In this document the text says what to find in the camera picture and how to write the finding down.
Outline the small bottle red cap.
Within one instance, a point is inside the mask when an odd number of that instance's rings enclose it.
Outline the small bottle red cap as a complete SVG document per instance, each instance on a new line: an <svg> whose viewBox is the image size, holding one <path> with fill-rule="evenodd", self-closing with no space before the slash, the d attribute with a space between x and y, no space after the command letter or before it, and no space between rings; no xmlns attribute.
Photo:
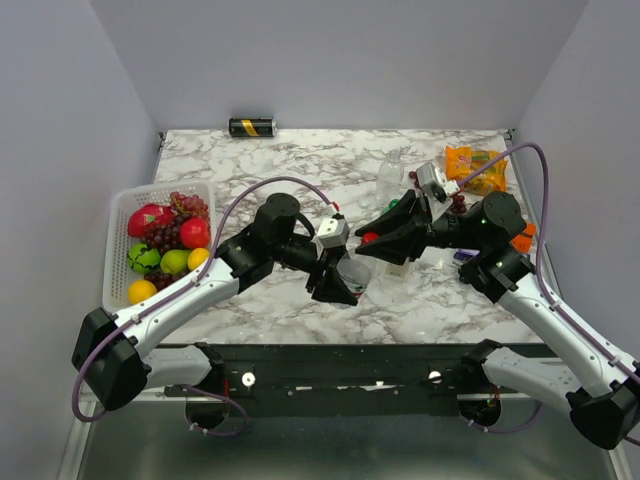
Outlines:
<svg viewBox="0 0 640 480"><path fill-rule="evenodd" d="M336 270L350 294L359 300L376 275L377 266L377 259L348 249L338 261Z"/></svg>

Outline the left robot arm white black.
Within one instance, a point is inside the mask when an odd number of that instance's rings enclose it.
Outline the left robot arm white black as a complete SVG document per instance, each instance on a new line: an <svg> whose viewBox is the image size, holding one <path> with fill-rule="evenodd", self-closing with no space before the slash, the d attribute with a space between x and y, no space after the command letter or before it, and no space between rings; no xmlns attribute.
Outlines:
<svg viewBox="0 0 640 480"><path fill-rule="evenodd" d="M247 290L269 276L276 264L307 274L312 299L354 306L357 296L337 272L346 253L349 226L335 206L319 228L296 233L306 220L291 195L270 195L252 223L224 241L203 265L151 298L109 313L97 308L81 325L72 354L78 374L72 406L88 386L106 411L117 410L142 391L191 386L214 393L223 361L205 344L162 347L162 342L202 311Z"/></svg>

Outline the small green bottle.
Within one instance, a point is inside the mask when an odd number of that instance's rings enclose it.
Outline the small green bottle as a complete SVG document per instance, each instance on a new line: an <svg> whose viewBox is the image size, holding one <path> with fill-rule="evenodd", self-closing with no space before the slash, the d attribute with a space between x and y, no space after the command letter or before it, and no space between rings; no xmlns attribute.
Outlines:
<svg viewBox="0 0 640 480"><path fill-rule="evenodd" d="M386 207L384 207L384 209L382 210L382 214L390 211L391 209L393 209L398 203L399 203L399 199L393 199L391 200L388 205Z"/></svg>

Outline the clear plastic water bottle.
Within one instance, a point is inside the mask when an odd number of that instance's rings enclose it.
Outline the clear plastic water bottle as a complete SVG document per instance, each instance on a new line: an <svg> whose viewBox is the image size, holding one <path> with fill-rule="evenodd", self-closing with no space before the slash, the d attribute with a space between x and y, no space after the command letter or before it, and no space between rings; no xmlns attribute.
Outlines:
<svg viewBox="0 0 640 480"><path fill-rule="evenodd" d="M380 206L387 206L402 186L404 178L404 165L401 159L401 151L391 151L381 163L376 181L376 200Z"/></svg>

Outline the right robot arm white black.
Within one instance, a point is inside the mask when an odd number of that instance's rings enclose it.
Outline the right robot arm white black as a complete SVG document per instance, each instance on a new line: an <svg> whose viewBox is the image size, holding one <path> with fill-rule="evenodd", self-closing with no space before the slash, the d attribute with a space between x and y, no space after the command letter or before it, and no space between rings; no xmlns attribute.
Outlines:
<svg viewBox="0 0 640 480"><path fill-rule="evenodd" d="M494 192L466 213L431 215L425 200L407 191L386 213L357 229L372 240L364 256L402 265L425 248L469 248L477 256L460 277L518 317L562 360L553 366L483 341L466 357L460 379L480 392L495 384L516 390L569 416L592 444L612 450L639 422L639 363L616 348L537 278L537 268L512 245L526 227L518 201Z"/></svg>

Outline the large clear bottle white cap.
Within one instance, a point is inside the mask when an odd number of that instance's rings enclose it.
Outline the large clear bottle white cap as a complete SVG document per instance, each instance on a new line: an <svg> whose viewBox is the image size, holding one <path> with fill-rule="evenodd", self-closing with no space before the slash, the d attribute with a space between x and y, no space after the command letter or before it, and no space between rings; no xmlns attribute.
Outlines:
<svg viewBox="0 0 640 480"><path fill-rule="evenodd" d="M388 263L385 267L384 275L390 279L404 281L410 272L410 268L411 263L408 260L401 265Z"/></svg>

